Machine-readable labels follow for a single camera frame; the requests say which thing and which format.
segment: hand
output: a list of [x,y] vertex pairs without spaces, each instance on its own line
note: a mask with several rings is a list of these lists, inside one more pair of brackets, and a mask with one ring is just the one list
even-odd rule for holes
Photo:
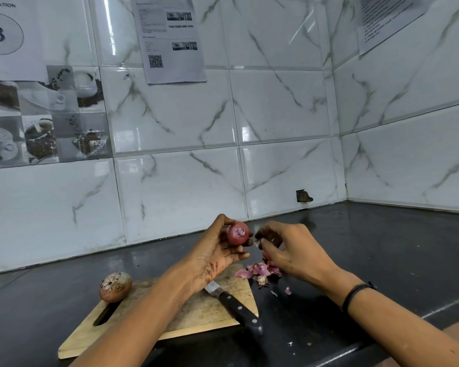
[[224,214],[218,215],[183,259],[193,278],[191,293],[195,294],[202,290],[228,265],[250,257],[250,253],[246,253],[243,246],[251,246],[253,240],[249,239],[241,246],[231,246],[227,241],[227,226],[234,222],[235,220]]
[[[272,221],[259,229],[255,238],[279,268],[318,288],[339,269],[303,224]],[[279,250],[283,242],[285,249]]]

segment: forearm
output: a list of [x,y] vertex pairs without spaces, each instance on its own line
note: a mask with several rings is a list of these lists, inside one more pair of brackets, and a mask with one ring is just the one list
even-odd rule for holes
[[[349,291],[362,281],[340,271],[325,293],[342,305]],[[403,367],[459,367],[459,343],[373,289],[359,291],[349,315]]]
[[190,295],[190,283],[183,266],[173,266],[72,366],[139,367]]

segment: paper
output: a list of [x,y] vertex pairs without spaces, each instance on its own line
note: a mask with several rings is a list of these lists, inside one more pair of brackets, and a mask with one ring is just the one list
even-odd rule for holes
[[0,81],[47,81],[36,0],[0,0]]
[[427,11],[423,0],[359,0],[359,54],[367,53]]
[[192,0],[131,0],[148,84],[206,81]]

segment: left hand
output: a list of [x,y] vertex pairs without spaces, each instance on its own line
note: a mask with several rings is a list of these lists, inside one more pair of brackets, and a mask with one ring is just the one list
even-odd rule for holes
[[246,253],[243,246],[251,246],[252,239],[241,246],[232,246],[226,238],[227,226],[234,222],[235,220],[224,214],[218,215],[191,252],[182,260],[190,271],[193,294],[202,290],[228,265],[250,257],[250,253]]

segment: cutting board handle hole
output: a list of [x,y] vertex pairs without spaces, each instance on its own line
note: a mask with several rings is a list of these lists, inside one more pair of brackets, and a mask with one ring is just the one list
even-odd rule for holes
[[100,326],[101,324],[104,324],[107,322],[112,314],[116,311],[117,307],[121,304],[122,300],[120,302],[111,302],[107,304],[106,308],[100,313],[100,315],[97,317],[97,319],[93,322],[94,326]]

